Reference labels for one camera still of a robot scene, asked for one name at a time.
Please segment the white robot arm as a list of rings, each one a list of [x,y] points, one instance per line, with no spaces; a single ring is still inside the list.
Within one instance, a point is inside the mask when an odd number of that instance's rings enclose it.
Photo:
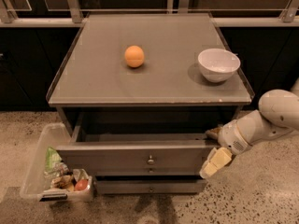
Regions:
[[[263,94],[258,108],[222,127],[206,131],[218,142],[208,154],[199,175],[207,179],[226,166],[233,156],[267,140],[286,137],[299,131],[299,87],[295,81],[290,91],[271,90]]]

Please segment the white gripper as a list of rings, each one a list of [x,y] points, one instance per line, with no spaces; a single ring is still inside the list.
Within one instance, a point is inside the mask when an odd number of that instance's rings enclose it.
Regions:
[[[223,127],[216,127],[206,131],[208,138],[217,140],[222,146],[213,148],[203,163],[199,175],[207,179],[216,174],[232,160],[232,154],[239,155],[250,150],[253,129],[241,119],[234,119]]]

